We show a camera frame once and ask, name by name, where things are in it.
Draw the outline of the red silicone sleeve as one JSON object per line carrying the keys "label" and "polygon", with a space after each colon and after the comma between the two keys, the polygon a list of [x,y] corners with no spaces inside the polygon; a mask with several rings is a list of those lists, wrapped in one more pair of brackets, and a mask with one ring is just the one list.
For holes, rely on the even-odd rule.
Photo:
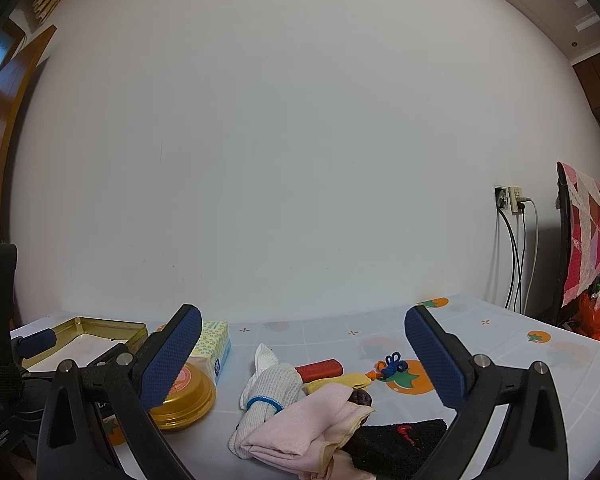
{"label": "red silicone sleeve", "polygon": [[316,380],[334,378],[343,374],[343,366],[336,359],[313,362],[296,367],[302,382],[308,384]]}

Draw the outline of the white knit gloves bundle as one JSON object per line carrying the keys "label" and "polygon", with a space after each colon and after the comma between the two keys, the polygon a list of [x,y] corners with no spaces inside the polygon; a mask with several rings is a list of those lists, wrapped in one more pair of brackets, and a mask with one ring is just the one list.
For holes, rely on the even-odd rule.
{"label": "white knit gloves bundle", "polygon": [[296,368],[288,363],[275,364],[248,382],[240,397],[244,411],[230,440],[228,449],[239,458],[248,458],[242,444],[268,419],[297,402],[302,379]]}

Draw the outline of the gold round tin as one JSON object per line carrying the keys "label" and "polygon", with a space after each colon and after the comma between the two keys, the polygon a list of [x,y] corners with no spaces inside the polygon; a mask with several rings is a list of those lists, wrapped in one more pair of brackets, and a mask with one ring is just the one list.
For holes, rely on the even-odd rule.
{"label": "gold round tin", "polygon": [[161,431],[183,430],[206,416],[216,399],[215,385],[203,372],[186,363],[163,404],[149,411]]}

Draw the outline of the dark chair back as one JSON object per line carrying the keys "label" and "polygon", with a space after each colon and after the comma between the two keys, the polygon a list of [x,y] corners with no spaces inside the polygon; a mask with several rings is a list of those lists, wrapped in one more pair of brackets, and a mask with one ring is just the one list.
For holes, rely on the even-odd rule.
{"label": "dark chair back", "polygon": [[571,257],[571,202],[568,188],[568,178],[565,166],[557,163],[557,209],[559,211],[560,234],[559,234],[559,260],[557,269],[557,281],[552,308],[550,309],[550,322],[558,324],[560,310],[564,304],[565,284]]}

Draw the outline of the yellow blue tissue pack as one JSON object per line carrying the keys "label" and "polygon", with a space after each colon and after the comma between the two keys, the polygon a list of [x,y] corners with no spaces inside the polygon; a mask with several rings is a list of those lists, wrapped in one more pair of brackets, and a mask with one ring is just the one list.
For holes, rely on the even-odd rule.
{"label": "yellow blue tissue pack", "polygon": [[201,334],[187,359],[216,385],[230,354],[230,330],[226,321],[202,322]]}

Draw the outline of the brown wooden door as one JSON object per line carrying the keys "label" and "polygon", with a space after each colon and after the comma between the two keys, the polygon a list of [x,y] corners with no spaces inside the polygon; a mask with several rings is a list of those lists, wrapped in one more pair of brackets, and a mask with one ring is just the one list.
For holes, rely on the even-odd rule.
{"label": "brown wooden door", "polygon": [[56,32],[56,25],[48,26],[0,70],[0,238],[3,180],[12,132],[36,66]]}

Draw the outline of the yellow cloth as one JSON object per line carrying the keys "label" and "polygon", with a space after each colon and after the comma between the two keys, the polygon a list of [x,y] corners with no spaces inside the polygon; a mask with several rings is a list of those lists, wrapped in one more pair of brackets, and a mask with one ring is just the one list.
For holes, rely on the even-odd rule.
{"label": "yellow cloth", "polygon": [[373,382],[372,378],[362,373],[344,374],[337,377],[321,378],[304,385],[306,394],[311,394],[326,385],[336,384],[358,390],[365,389]]}

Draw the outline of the black wristband red logo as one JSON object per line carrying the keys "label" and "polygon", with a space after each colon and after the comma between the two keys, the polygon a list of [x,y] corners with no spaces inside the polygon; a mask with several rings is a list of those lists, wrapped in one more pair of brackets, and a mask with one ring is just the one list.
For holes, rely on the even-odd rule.
{"label": "black wristband red logo", "polygon": [[361,426],[342,449],[355,468],[387,479],[411,479],[447,429],[443,419]]}

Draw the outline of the purple scrunchie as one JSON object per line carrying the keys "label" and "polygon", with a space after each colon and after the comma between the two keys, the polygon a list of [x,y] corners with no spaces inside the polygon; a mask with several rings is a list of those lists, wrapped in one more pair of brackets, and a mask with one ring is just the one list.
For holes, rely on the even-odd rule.
{"label": "purple scrunchie", "polygon": [[373,399],[365,389],[353,389],[348,401],[353,404],[362,406],[373,405]]}

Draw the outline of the persimmon print tablecloth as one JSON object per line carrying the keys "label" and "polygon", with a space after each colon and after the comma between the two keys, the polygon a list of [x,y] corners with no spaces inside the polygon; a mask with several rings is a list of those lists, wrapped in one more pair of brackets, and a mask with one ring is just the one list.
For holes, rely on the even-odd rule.
{"label": "persimmon print tablecloth", "polygon": [[[348,373],[366,373],[386,354],[414,358],[403,328],[405,310],[368,313],[275,315],[252,322],[230,320],[232,348],[216,385],[209,414],[166,437],[198,479],[283,479],[286,474],[256,460],[241,460],[227,447],[242,412],[238,399],[253,371],[258,344],[283,362],[304,365],[336,359]],[[569,475],[585,478],[600,461],[600,342],[533,318],[487,304],[469,295],[452,295],[432,314],[471,353],[498,365],[526,368],[543,361],[552,372],[568,441]]]}

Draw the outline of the pink patchwork quilt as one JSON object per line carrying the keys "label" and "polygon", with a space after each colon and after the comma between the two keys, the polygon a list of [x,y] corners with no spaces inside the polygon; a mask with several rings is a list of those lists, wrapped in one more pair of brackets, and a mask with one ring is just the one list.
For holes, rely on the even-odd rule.
{"label": "pink patchwork quilt", "polygon": [[565,162],[557,163],[566,178],[567,274],[562,306],[585,292],[600,275],[600,182]]}

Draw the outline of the wall power outlet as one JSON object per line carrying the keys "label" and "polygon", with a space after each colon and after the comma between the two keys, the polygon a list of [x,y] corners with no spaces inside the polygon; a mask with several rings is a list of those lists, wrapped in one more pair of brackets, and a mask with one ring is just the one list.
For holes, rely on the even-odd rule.
{"label": "wall power outlet", "polygon": [[509,209],[514,216],[524,213],[524,198],[520,186],[496,186],[494,196],[497,210]]}

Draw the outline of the pink cloth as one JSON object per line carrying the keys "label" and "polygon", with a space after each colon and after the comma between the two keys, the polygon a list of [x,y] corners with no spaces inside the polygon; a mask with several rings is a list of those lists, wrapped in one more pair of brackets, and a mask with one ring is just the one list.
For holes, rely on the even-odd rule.
{"label": "pink cloth", "polygon": [[283,408],[238,444],[238,450],[300,479],[371,479],[343,447],[374,409],[350,400],[353,389],[328,384]]}

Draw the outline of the gold rectangular tin tray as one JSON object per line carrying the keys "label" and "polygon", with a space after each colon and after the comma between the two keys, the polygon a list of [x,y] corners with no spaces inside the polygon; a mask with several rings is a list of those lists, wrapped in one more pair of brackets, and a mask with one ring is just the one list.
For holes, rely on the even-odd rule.
{"label": "gold rectangular tin tray", "polygon": [[69,318],[53,327],[56,344],[37,356],[24,359],[22,367],[30,372],[52,372],[66,359],[80,367],[87,366],[101,354],[125,344],[135,353],[148,337],[144,323],[104,320],[103,318]]}

